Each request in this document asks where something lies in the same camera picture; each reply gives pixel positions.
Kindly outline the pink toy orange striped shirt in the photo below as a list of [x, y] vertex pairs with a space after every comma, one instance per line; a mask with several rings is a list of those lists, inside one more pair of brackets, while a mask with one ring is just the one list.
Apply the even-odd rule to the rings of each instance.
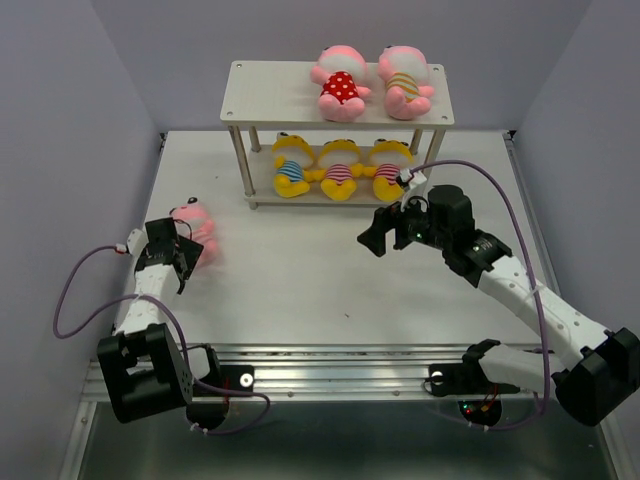
[[413, 120], [431, 110], [435, 93], [424, 54], [411, 46], [388, 46], [378, 59], [384, 83], [384, 108], [396, 120]]

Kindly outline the pink toy red polka-dot shirt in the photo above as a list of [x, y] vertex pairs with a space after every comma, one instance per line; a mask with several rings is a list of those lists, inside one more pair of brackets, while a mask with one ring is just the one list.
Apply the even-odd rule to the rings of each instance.
[[314, 84], [322, 87], [317, 106], [324, 120], [350, 123], [365, 111], [371, 93], [366, 86], [368, 67], [353, 47], [333, 45], [325, 48], [310, 72]]

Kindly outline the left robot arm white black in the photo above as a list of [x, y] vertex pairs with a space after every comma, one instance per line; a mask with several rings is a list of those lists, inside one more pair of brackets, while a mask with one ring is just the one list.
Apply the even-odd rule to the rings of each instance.
[[210, 394], [222, 384], [222, 369], [209, 360], [189, 368], [168, 326], [169, 304], [183, 293], [203, 250], [178, 233], [171, 217], [145, 224], [127, 312], [97, 347], [111, 406], [122, 423], [185, 407], [193, 387]]

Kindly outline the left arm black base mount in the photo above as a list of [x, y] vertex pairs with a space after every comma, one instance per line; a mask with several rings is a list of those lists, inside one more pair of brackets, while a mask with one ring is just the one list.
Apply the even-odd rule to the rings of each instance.
[[231, 419], [231, 400], [253, 393], [255, 369], [251, 365], [222, 365], [194, 385], [192, 403], [185, 417], [191, 431], [219, 431]]

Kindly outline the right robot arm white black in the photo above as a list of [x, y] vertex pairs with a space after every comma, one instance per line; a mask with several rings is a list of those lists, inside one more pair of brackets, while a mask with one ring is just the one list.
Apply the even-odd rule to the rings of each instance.
[[374, 213], [357, 240], [374, 255], [412, 243], [441, 252], [446, 266], [493, 298], [541, 340], [539, 351], [493, 339], [471, 345], [456, 363], [433, 364], [424, 389], [436, 396], [549, 394], [576, 421], [596, 426], [639, 388], [639, 339], [626, 328], [612, 331], [590, 320], [539, 281], [494, 235], [478, 229], [472, 204], [452, 185], [426, 197], [395, 202]]

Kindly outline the yellow toy red stripes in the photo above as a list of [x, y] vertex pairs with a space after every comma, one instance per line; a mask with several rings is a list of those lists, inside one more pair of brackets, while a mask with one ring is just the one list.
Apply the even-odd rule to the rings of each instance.
[[324, 144], [312, 175], [329, 199], [342, 202], [356, 191], [356, 179], [363, 169], [357, 144], [351, 139], [336, 139]]
[[369, 151], [368, 164], [363, 174], [372, 179], [374, 196], [386, 203], [392, 203], [403, 195], [396, 177], [399, 172], [410, 167], [414, 156], [407, 142], [377, 139]]

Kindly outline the yellow toy blue striped shirt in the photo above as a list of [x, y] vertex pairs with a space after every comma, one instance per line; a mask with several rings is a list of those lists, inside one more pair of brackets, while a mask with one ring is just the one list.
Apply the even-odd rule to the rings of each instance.
[[312, 169], [315, 155], [309, 143], [299, 135], [279, 132], [271, 153], [275, 168], [275, 192], [285, 199], [306, 194], [316, 181]]

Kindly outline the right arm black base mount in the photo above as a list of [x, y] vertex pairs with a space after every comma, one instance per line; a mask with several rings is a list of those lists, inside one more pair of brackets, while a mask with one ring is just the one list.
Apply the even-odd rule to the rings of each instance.
[[501, 419], [501, 385], [489, 381], [479, 367], [465, 363], [432, 365], [422, 387], [438, 398], [462, 397], [457, 401], [458, 410], [470, 426], [488, 430]]

